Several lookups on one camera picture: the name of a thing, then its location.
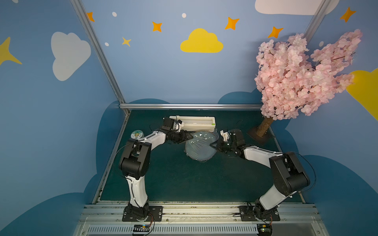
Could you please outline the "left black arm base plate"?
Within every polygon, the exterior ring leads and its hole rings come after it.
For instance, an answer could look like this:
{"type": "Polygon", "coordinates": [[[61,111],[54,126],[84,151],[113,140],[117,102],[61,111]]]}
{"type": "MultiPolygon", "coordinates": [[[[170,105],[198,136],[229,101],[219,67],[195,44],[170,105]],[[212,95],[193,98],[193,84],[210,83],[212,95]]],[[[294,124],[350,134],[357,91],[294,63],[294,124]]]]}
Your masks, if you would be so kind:
{"type": "Polygon", "coordinates": [[[163,206],[149,206],[137,207],[127,205],[123,212],[123,222],[161,222],[163,214],[163,206]]]}

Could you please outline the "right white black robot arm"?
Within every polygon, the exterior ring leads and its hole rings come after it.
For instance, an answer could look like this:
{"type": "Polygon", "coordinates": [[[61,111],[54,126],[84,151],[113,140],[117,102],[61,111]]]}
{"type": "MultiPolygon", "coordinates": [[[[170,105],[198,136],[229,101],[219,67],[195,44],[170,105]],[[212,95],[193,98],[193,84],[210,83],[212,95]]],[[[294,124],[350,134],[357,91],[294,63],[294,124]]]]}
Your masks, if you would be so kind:
{"type": "Polygon", "coordinates": [[[255,201],[254,215],[262,218],[273,214],[280,203],[296,192],[310,185],[311,181],[294,152],[269,151],[246,144],[242,131],[233,129],[220,132],[220,138],[210,146],[223,153],[259,163],[270,168],[273,176],[272,187],[255,201]]]}

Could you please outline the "small circuit board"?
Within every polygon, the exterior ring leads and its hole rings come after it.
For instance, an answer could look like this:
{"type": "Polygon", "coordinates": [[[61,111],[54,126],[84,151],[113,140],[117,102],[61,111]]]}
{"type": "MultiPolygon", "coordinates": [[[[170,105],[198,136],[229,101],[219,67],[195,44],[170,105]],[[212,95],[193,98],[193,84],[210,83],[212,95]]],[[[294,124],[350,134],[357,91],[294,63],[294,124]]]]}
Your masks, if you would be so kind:
{"type": "Polygon", "coordinates": [[[150,233],[151,229],[151,225],[133,225],[132,233],[146,235],[150,233]]]}
{"type": "Polygon", "coordinates": [[[258,224],[257,225],[258,236],[272,236],[272,226],[269,224],[258,224]]]}

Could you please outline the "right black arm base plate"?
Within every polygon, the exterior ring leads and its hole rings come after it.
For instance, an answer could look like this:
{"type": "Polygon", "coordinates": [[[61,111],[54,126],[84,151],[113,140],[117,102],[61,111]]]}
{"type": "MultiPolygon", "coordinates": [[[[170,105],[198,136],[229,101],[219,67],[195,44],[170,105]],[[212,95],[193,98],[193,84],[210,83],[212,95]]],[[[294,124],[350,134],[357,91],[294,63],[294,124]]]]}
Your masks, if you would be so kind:
{"type": "Polygon", "coordinates": [[[239,206],[239,214],[242,221],[273,221],[278,222],[281,220],[276,207],[265,210],[262,206],[244,205],[239,206]]]}

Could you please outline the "left small circuit board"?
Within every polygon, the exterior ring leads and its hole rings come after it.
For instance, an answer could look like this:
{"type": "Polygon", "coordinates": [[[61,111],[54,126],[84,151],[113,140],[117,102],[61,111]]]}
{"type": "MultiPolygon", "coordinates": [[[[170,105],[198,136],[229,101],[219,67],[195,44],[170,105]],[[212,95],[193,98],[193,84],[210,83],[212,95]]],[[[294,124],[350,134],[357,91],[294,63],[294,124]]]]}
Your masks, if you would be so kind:
{"type": "Polygon", "coordinates": [[[133,225],[132,233],[146,235],[150,233],[151,229],[151,225],[133,225]]]}

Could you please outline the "pink cherry blossom tree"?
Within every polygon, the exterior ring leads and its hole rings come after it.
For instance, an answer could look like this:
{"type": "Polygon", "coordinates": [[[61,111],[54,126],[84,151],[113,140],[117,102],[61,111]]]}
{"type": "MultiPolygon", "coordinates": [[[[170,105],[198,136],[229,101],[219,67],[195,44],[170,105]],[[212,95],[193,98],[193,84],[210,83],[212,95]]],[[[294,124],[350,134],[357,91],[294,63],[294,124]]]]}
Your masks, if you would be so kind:
{"type": "Polygon", "coordinates": [[[303,34],[292,35],[286,42],[261,43],[255,83],[262,94],[264,120],[258,136],[274,121],[295,119],[300,113],[310,116],[351,85],[354,76],[342,71],[352,64],[362,36],[359,29],[346,32],[311,55],[303,34]]]}

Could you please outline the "dark square tree base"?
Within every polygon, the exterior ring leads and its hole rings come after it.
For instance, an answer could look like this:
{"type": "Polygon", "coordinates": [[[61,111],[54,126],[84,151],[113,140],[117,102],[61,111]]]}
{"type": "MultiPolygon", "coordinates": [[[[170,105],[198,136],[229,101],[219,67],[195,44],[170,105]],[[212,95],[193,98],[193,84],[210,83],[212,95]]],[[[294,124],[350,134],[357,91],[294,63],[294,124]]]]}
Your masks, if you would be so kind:
{"type": "Polygon", "coordinates": [[[275,139],[275,135],[272,133],[271,128],[268,128],[262,136],[258,136],[258,127],[255,126],[247,131],[247,134],[261,145],[265,145],[268,141],[275,139]]]}

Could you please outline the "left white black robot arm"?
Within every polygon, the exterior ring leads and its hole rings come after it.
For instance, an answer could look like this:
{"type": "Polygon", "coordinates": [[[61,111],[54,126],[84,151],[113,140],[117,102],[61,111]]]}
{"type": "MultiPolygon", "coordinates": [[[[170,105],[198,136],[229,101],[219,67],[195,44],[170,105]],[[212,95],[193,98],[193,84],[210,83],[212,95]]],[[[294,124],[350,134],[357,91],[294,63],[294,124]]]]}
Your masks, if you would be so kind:
{"type": "Polygon", "coordinates": [[[151,152],[166,141],[176,144],[193,138],[195,129],[182,120],[164,118],[163,126],[144,138],[129,139],[121,154],[119,169],[127,180],[130,201],[125,209],[135,219],[146,218],[149,214],[149,200],[145,187],[145,175],[149,169],[151,152]]]}

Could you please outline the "aluminium front rail frame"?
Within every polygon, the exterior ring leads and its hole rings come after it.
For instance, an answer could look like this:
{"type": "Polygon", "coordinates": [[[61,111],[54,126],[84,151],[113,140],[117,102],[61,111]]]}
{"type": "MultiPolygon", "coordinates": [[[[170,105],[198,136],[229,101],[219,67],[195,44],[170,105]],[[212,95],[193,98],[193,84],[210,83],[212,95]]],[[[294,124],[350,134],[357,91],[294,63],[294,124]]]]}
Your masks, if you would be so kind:
{"type": "Polygon", "coordinates": [[[329,233],[313,204],[280,204],[281,220],[242,221],[239,206],[246,203],[151,202],[163,206],[161,222],[123,222],[125,202],[86,205],[75,236],[258,236],[257,225],[272,226],[272,236],[327,236],[329,233]],[[133,225],[151,225],[149,234],[133,234],[133,225]]]}

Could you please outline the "small yellow green-lidded jar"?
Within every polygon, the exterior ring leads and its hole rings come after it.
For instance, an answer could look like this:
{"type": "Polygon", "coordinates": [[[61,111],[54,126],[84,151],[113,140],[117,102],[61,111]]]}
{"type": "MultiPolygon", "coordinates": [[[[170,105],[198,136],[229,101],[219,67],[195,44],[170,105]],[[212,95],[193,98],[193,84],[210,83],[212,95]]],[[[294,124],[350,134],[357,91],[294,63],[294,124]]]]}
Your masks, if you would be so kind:
{"type": "Polygon", "coordinates": [[[144,133],[143,133],[142,130],[135,130],[135,131],[133,131],[133,132],[131,133],[131,138],[132,138],[132,139],[136,139],[136,140],[138,140],[138,139],[141,139],[141,138],[143,138],[143,137],[144,137],[144,133]]]}

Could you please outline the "right small circuit board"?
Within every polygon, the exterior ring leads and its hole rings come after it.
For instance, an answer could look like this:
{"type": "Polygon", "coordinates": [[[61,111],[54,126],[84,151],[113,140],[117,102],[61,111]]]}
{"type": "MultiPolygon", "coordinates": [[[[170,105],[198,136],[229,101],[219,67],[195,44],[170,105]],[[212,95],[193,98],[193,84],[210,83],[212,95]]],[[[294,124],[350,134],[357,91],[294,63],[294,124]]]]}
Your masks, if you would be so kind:
{"type": "Polygon", "coordinates": [[[272,236],[272,226],[269,224],[258,224],[257,225],[258,236],[272,236]]]}

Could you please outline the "white plastic wrap dispenser box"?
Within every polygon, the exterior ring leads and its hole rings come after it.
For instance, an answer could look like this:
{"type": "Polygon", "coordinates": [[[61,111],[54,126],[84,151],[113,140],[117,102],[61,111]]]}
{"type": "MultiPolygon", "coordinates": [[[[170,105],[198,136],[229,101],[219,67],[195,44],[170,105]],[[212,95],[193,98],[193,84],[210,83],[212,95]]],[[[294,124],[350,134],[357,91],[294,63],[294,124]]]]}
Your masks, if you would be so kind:
{"type": "Polygon", "coordinates": [[[184,130],[189,132],[213,132],[216,128],[215,117],[170,116],[169,118],[181,120],[184,123],[184,130]]]}

